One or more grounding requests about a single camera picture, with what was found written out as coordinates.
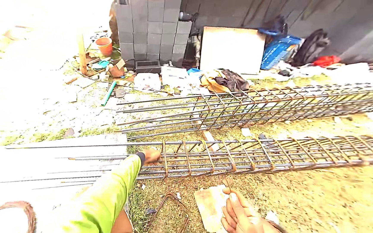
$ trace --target person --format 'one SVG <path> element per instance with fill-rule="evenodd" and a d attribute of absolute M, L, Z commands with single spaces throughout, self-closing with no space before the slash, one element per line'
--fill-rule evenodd
<path fill-rule="evenodd" d="M 133 231 L 123 206 L 143 165 L 156 164 L 160 151 L 148 149 L 128 156 L 111 172 L 101 176 L 69 203 L 62 204 L 59 224 L 54 232 L 63 233 L 130 233 Z M 279 232 L 264 220 L 235 189 L 225 188 L 229 195 L 221 219 L 229 233 Z"/>

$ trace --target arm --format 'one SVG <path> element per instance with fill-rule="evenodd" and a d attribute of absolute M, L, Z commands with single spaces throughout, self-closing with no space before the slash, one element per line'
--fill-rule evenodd
<path fill-rule="evenodd" d="M 117 215 L 126 203 L 129 190 L 145 161 L 138 153 L 123 160 L 110 173 L 99 178 L 92 187 L 70 203 L 61 224 L 67 233 L 109 233 Z"/>

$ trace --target hand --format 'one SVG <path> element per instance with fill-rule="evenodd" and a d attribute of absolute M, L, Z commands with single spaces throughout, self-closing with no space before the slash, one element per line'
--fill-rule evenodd
<path fill-rule="evenodd" d="M 157 164 L 160 158 L 160 151 L 151 148 L 151 149 L 147 149 L 143 151 L 143 153 L 145 154 L 145 165 L 148 165 L 151 163 Z"/>
<path fill-rule="evenodd" d="M 279 232 L 248 204 L 245 197 L 237 190 L 223 189 L 229 194 L 227 205 L 223 207 L 225 217 L 221 218 L 229 233 L 277 233 Z"/>

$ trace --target green pipe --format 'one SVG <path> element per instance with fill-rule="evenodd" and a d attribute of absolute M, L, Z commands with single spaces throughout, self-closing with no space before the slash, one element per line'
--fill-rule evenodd
<path fill-rule="evenodd" d="M 111 83 L 111 86 L 109 88 L 109 91 L 107 92 L 107 95 L 106 95 L 106 98 L 104 99 L 104 102 L 103 104 L 101 104 L 102 106 L 106 105 L 107 101 L 109 100 L 109 97 L 111 95 L 111 92 L 113 91 L 114 87 L 116 86 L 116 81 L 113 81 Z"/>

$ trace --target black wristband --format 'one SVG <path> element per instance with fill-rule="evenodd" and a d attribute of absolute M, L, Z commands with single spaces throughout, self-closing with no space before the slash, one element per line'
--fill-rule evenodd
<path fill-rule="evenodd" d="M 135 155 L 139 156 L 139 158 L 141 159 L 141 162 L 142 162 L 142 166 L 143 166 L 145 164 L 145 154 L 142 153 L 142 152 L 137 151 L 135 153 Z"/>

